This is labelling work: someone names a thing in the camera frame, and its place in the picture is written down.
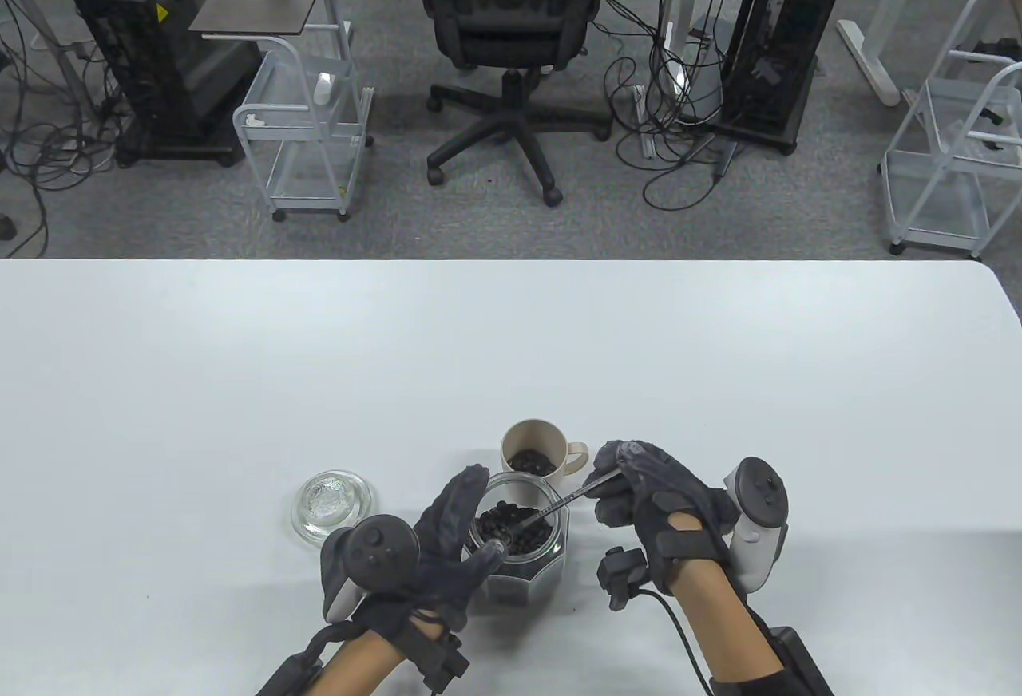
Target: black glove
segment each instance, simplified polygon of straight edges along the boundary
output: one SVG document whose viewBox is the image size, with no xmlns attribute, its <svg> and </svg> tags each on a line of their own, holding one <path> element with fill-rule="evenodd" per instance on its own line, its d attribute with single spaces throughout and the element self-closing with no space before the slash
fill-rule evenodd
<svg viewBox="0 0 1022 696">
<path fill-rule="evenodd" d="M 451 478 L 415 524 L 414 530 L 419 538 L 419 565 L 412 585 L 400 596 L 370 595 L 359 606 L 353 620 L 366 623 L 383 635 L 371 623 L 372 617 L 385 615 L 397 623 L 427 610 L 438 614 L 449 630 L 464 629 L 472 593 L 504 559 L 496 543 L 476 550 L 467 560 L 461 559 L 469 525 L 489 480 L 490 470 L 478 464 L 466 467 Z"/>
<path fill-rule="evenodd" d="M 604 444 L 593 466 L 587 482 L 620 467 L 619 477 L 586 496 L 599 500 L 596 519 L 604 525 L 635 525 L 657 590 L 669 594 L 682 560 L 708 558 L 729 566 L 724 537 L 740 512 L 726 491 L 708 488 L 662 449 L 642 440 Z M 676 530 L 667 522 L 675 512 L 698 518 L 703 529 Z"/>
</svg>

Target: floor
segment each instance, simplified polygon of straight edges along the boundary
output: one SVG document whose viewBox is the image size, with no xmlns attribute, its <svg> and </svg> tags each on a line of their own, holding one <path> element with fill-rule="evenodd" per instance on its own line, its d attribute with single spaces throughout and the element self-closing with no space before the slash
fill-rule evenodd
<svg viewBox="0 0 1022 696">
<path fill-rule="evenodd" d="M 39 0 L 65 39 L 87 32 L 69 0 Z M 655 0 L 622 0 L 649 20 Z M 726 181 L 685 214 L 661 214 L 643 203 L 646 176 L 615 158 L 615 139 L 599 144 L 588 135 L 544 137 L 551 167 L 565 195 L 544 206 L 524 156 L 514 145 L 484 144 L 446 167 L 447 184 L 425 181 L 428 152 L 460 130 L 469 117 L 428 113 L 430 82 L 460 82 L 491 91 L 499 74 L 459 76 L 435 49 L 421 0 L 342 0 L 356 25 L 354 51 L 364 81 L 376 88 L 371 131 L 376 146 L 362 172 L 353 219 L 292 215 L 270 221 L 249 180 L 237 166 L 142 163 L 132 170 L 96 174 L 84 185 L 46 199 L 54 258 L 428 258 L 428 259 L 876 259 L 888 260 L 876 165 L 905 107 L 880 105 L 833 28 L 819 55 L 825 76 L 814 82 L 796 155 L 749 149 Z M 839 0 L 834 17 L 869 21 L 878 0 Z M 964 0 L 912 0 L 884 60 L 895 79 L 911 84 L 936 52 Z M 737 9 L 727 0 L 725 11 Z M 6 16 L 0 13 L 0 20 Z M 599 21 L 621 22 L 608 9 Z M 0 26 L 11 37 L 10 24 Z M 537 97 L 557 102 L 601 102 L 604 69 L 618 53 L 639 54 L 637 44 L 613 42 L 595 29 L 589 54 L 547 79 Z M 31 53 L 41 73 L 49 57 Z M 10 108 L 10 72 L 0 75 L 0 107 Z M 53 120 L 66 111 L 46 95 L 30 98 L 28 119 Z M 638 144 L 621 145 L 638 158 Z M 710 184 L 705 167 L 663 178 L 650 196 L 679 204 Z M 37 225 L 26 185 L 0 175 L 0 212 L 21 230 Z M 986 251 L 1017 307 L 1022 306 L 1022 223 L 1011 221 Z M 33 257 L 36 243 L 20 253 Z M 898 262 L 946 258 L 909 249 Z"/>
</svg>

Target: cable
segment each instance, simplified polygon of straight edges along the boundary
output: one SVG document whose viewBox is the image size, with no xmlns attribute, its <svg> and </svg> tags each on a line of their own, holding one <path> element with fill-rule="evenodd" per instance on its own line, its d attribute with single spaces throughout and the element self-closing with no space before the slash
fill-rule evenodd
<svg viewBox="0 0 1022 696">
<path fill-rule="evenodd" d="M 682 622 L 678 620 L 678 616 L 675 614 L 675 609 L 667 604 L 666 600 L 661 598 L 652 590 L 637 590 L 636 592 L 639 595 L 646 595 L 655 599 L 656 602 L 663 607 L 663 610 L 667 612 L 667 615 L 670 616 L 670 620 L 675 622 L 675 630 L 678 631 L 678 637 L 682 639 L 682 644 L 685 646 L 685 652 L 689 654 L 689 660 L 692 662 L 692 667 L 696 672 L 696 678 L 699 679 L 699 685 L 703 687 L 703 691 L 706 693 L 706 696 L 713 696 L 713 692 L 710 690 L 709 684 L 706 683 L 706 678 L 702 674 L 702 669 L 699 667 L 699 662 L 696 660 L 696 654 L 692 649 L 692 644 L 689 643 L 688 636 L 685 634 L 685 629 L 682 627 Z"/>
<path fill-rule="evenodd" d="M 7 135 L 7 142 L 2 153 L 7 170 L 32 188 L 33 199 L 39 208 L 39 224 L 36 229 L 29 236 L 26 236 L 17 246 L 8 251 L 5 257 L 15 257 L 40 235 L 43 236 L 43 241 L 36 256 L 42 257 L 46 253 L 50 240 L 48 212 L 43 199 L 43 192 L 61 192 L 77 188 L 96 172 L 107 171 L 109 167 L 112 167 L 114 142 L 122 132 L 123 113 L 119 111 L 119 106 L 123 95 L 120 89 L 113 89 L 110 86 L 109 66 L 103 60 L 96 60 L 98 47 L 94 46 L 91 54 L 84 59 L 82 81 L 83 84 L 86 83 L 88 71 L 92 64 L 103 64 L 104 97 L 98 105 L 90 98 L 91 111 L 98 119 L 98 130 L 93 134 L 86 134 L 82 108 L 69 90 L 48 80 L 29 64 L 28 57 L 32 51 L 31 43 L 26 43 L 25 31 L 21 28 L 18 13 L 30 22 L 31 18 L 15 0 L 2 1 L 10 11 L 11 21 L 17 32 L 18 45 L 11 46 L 0 35 L 0 46 L 3 47 L 10 59 L 11 72 L 17 82 L 18 97 L 13 124 L 10 130 L 3 130 L 4 134 Z M 30 86 L 30 74 L 46 83 L 45 91 L 54 94 L 61 100 L 62 104 L 68 107 L 73 117 L 72 123 L 63 126 L 48 122 L 22 125 L 27 94 L 30 91 L 40 91 L 38 88 Z M 27 148 L 33 149 L 33 155 L 28 160 L 21 160 L 20 157 Z"/>
<path fill-rule="evenodd" d="M 692 156 L 689 155 L 689 152 L 694 150 L 694 145 L 697 145 L 698 133 L 703 130 L 706 123 L 715 119 L 723 108 L 721 104 L 717 104 L 715 108 L 708 109 L 708 111 L 700 111 L 697 104 L 704 101 L 710 94 L 701 97 L 694 96 L 690 93 L 688 87 L 685 89 L 679 87 L 672 79 L 672 75 L 676 69 L 677 72 L 682 72 L 685 76 L 689 77 L 689 86 L 691 86 L 692 77 L 697 76 L 700 69 L 717 67 L 717 65 L 723 64 L 725 54 L 721 50 L 715 36 L 712 42 L 709 42 L 708 39 L 702 40 L 697 50 L 695 50 L 695 55 L 691 57 L 680 57 L 673 51 L 666 48 L 664 46 L 664 35 L 660 33 L 659 26 L 660 22 L 664 21 L 663 13 L 665 6 L 667 6 L 666 0 L 657 1 L 656 26 L 643 20 L 642 17 L 639 17 L 638 14 L 621 2 L 618 2 L 618 0 L 604 0 L 604 2 L 607 3 L 613 13 L 635 26 L 635 29 L 611 30 L 605 24 L 594 22 L 595 28 L 599 32 L 612 39 L 618 46 L 617 54 L 603 76 L 604 98 L 611 115 L 625 130 L 625 134 L 616 142 L 614 155 L 620 163 L 632 168 L 632 170 L 653 174 L 653 177 L 644 184 L 642 191 L 643 200 L 649 206 L 669 212 L 691 208 L 701 203 L 710 195 L 713 188 L 715 188 L 715 183 L 696 201 L 684 204 L 683 206 L 660 206 L 654 203 L 649 198 L 649 189 L 660 178 L 671 174 L 671 172 L 682 170 L 688 164 L 715 164 L 715 160 L 712 158 L 707 159 L 705 157 Z M 709 0 L 707 4 L 706 18 L 703 21 L 704 31 L 708 25 L 709 14 L 713 11 L 714 2 L 715 0 Z M 716 2 L 717 16 L 719 16 L 719 12 L 723 10 L 724 2 L 725 0 Z M 649 69 L 650 76 L 649 86 L 646 87 L 645 96 L 643 97 L 644 107 L 642 109 L 645 111 L 645 121 L 639 123 L 634 123 L 631 119 L 623 119 L 616 107 L 616 100 L 620 97 L 622 91 L 629 93 L 631 99 L 632 87 L 635 87 L 633 79 L 639 69 L 639 62 L 635 57 L 622 54 L 624 39 L 629 38 L 646 38 L 650 40 L 649 51 L 645 55 L 646 67 Z M 664 79 L 666 79 L 664 74 L 667 74 L 671 79 L 667 79 L 664 82 Z M 625 141 L 637 135 L 651 135 L 654 138 L 654 149 L 659 158 L 659 165 L 656 163 L 653 163 L 652 166 L 646 163 L 633 163 L 633 160 L 630 160 L 624 155 L 622 145 Z"/>
</svg>

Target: mug handle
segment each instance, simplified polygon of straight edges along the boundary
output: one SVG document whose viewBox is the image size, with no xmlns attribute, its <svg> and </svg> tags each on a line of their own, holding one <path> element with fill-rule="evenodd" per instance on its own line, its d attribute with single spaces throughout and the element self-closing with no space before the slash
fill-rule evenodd
<svg viewBox="0 0 1022 696">
<path fill-rule="evenodd" d="M 570 457 L 572 454 L 577 454 L 578 458 L 564 463 L 565 475 L 576 473 L 577 470 L 580 470 L 589 462 L 589 447 L 586 444 L 568 444 L 567 455 Z"/>
</svg>

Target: chair wheel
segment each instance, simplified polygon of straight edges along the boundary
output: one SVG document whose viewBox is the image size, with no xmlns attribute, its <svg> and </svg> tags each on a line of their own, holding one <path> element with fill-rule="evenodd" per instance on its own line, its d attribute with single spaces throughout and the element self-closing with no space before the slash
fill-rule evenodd
<svg viewBox="0 0 1022 696">
<path fill-rule="evenodd" d="M 561 195 L 561 191 L 557 188 L 549 188 L 543 192 L 543 202 L 551 208 L 556 206 L 562 200 L 564 200 L 564 196 Z"/>
</svg>

